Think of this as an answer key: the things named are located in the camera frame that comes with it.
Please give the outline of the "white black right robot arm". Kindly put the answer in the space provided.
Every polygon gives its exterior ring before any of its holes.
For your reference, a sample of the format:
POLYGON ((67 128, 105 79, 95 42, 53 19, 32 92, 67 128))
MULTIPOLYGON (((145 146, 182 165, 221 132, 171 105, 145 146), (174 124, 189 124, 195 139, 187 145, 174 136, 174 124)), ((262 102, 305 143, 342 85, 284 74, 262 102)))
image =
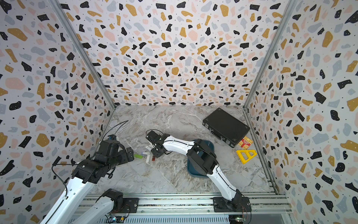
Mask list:
POLYGON ((185 155, 195 170, 207 176, 219 189, 229 209, 235 211, 249 205, 247 198, 226 178, 215 153, 203 140, 185 141, 169 134, 159 135, 153 130, 146 134, 146 139, 152 144, 151 152, 156 158, 167 152, 185 155))

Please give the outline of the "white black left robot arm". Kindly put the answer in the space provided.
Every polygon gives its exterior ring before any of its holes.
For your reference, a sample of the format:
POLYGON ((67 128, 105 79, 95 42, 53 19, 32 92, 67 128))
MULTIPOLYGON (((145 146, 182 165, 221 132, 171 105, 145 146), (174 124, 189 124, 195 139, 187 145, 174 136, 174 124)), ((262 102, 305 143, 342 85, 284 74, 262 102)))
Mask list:
MULTIPOLYGON (((76 209, 102 177, 112 178, 115 168, 134 160, 132 148, 125 148, 114 135, 100 142, 98 151, 91 157, 75 164, 65 190, 42 220, 43 224, 67 224, 76 209)), ((135 211, 125 204, 123 193, 106 190, 92 207, 77 218, 75 224, 94 224, 100 218, 123 211, 135 211)))

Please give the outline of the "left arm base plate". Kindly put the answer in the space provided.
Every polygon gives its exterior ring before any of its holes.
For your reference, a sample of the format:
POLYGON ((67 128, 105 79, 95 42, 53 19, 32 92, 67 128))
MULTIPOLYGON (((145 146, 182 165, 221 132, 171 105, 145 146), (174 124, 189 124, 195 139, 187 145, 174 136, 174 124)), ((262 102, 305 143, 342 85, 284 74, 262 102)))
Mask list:
POLYGON ((115 213, 136 213, 139 205, 139 198, 120 198, 116 199, 114 202, 114 207, 111 211, 112 214, 115 213))

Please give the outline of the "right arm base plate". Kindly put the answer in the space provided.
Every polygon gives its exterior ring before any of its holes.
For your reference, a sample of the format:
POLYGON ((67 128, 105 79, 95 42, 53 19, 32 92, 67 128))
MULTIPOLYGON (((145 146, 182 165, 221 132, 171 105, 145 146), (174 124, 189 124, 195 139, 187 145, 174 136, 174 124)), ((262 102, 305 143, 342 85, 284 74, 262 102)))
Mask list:
POLYGON ((248 197, 242 197, 238 203, 233 203, 223 197, 213 198, 215 212, 251 212, 251 203, 248 197))

